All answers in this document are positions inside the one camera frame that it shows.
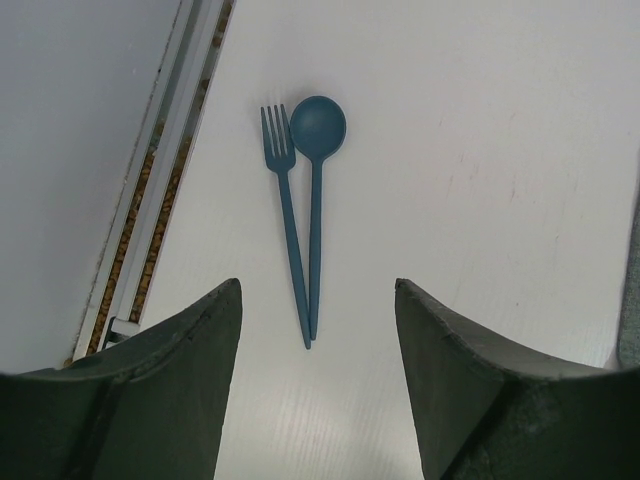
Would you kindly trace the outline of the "blue plastic fork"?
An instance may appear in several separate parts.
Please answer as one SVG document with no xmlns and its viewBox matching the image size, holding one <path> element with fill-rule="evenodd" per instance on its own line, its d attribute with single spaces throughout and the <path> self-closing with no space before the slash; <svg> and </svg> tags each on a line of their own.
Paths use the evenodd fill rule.
<svg viewBox="0 0 640 480">
<path fill-rule="evenodd" d="M 296 165 L 294 144 L 283 104 L 261 107 L 260 116 L 265 163 L 278 179 L 292 287 L 304 346 L 309 350 L 309 307 L 289 182 L 289 173 Z"/>
</svg>

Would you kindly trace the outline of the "grey cloth placemat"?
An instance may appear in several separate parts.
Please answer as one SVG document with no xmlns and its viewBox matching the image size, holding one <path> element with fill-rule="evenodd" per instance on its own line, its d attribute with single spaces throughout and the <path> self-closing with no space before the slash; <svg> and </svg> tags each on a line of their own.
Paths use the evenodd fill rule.
<svg viewBox="0 0 640 480">
<path fill-rule="evenodd" d="M 639 366 L 639 180 L 636 180 L 616 356 L 621 368 Z"/>
</svg>

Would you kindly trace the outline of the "blue plastic spoon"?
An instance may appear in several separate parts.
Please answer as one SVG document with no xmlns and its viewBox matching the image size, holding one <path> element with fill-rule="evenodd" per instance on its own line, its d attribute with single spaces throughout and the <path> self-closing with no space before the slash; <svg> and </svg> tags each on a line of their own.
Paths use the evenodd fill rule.
<svg viewBox="0 0 640 480">
<path fill-rule="evenodd" d="M 311 96 L 294 109 L 290 132 L 297 150 L 311 163 L 309 234 L 309 319 L 311 339 L 317 338 L 322 268 L 323 164 L 342 146 L 347 131 L 341 107 L 326 96 Z"/>
</svg>

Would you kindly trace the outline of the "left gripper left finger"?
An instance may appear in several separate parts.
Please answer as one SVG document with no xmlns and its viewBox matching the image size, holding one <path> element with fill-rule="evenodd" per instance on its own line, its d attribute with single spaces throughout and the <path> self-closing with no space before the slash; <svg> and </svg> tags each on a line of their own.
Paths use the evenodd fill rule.
<svg viewBox="0 0 640 480">
<path fill-rule="evenodd" d="M 1 378 L 5 479 L 210 479 L 242 325 L 230 279 L 63 369 Z"/>
</svg>

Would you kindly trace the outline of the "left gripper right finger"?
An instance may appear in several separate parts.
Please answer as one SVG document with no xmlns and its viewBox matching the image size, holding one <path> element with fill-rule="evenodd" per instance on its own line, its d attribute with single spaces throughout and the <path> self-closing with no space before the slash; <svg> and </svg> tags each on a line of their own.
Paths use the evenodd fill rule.
<svg viewBox="0 0 640 480">
<path fill-rule="evenodd" d="M 395 285 L 395 318 L 427 479 L 635 479 L 639 372 L 528 348 Z"/>
</svg>

